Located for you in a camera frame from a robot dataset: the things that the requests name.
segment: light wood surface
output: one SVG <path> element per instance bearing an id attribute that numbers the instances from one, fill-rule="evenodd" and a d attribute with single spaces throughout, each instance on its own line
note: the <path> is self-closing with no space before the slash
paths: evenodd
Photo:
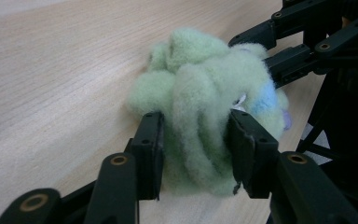
<path id="1" fill-rule="evenodd" d="M 123 107 L 152 44 L 191 26 L 225 41 L 270 18 L 281 0 L 1 0 L 0 215 L 24 192 L 62 196 L 124 150 L 137 122 Z M 301 41 L 279 42 L 277 52 Z M 294 150 L 323 77 L 285 88 L 293 127 L 280 150 Z M 265 223 L 269 200 L 246 193 L 141 202 L 141 223 Z"/>

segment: stuffed animal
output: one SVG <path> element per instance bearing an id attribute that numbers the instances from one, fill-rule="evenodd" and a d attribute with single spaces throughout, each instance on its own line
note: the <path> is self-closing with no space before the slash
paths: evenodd
<path id="1" fill-rule="evenodd" d="M 224 143 L 231 108 L 250 113 L 277 140 L 290 127 L 288 100 L 274 87 L 267 57 L 259 44 L 229 48 L 192 28 L 152 48 L 127 108 L 139 119 L 151 111 L 165 116 L 163 190 L 232 195 L 237 183 Z"/>

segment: blue patch on plush toy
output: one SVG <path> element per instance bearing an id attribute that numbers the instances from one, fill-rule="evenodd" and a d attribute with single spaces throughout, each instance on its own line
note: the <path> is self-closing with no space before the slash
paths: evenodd
<path id="1" fill-rule="evenodd" d="M 232 194 L 237 183 L 224 142 L 231 108 L 248 111 L 280 139 L 288 102 L 274 88 L 263 62 L 267 57 L 261 45 L 229 48 L 190 28 L 173 31 L 167 43 L 152 48 L 127 106 L 139 119 L 150 111 L 165 115 L 163 189 Z"/>

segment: fuzzy green fabric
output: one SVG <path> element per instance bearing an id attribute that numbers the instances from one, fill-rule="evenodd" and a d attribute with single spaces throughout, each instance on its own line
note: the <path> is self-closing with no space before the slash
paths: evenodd
<path id="1" fill-rule="evenodd" d="M 151 111 L 165 116 L 163 189 L 176 194 L 208 191 L 232 195 L 236 186 L 224 134 L 230 108 L 248 113 L 280 139 L 288 101 L 275 90 L 258 44 L 229 48 L 191 28 L 156 44 L 149 64 L 131 89 L 127 107 L 137 118 Z"/>

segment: purple patch on plush toy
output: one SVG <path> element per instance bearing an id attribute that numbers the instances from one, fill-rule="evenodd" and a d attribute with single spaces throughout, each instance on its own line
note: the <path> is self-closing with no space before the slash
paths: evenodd
<path id="1" fill-rule="evenodd" d="M 292 118 L 290 117 L 289 111 L 282 110 L 284 120 L 284 130 L 287 131 L 292 127 Z"/>

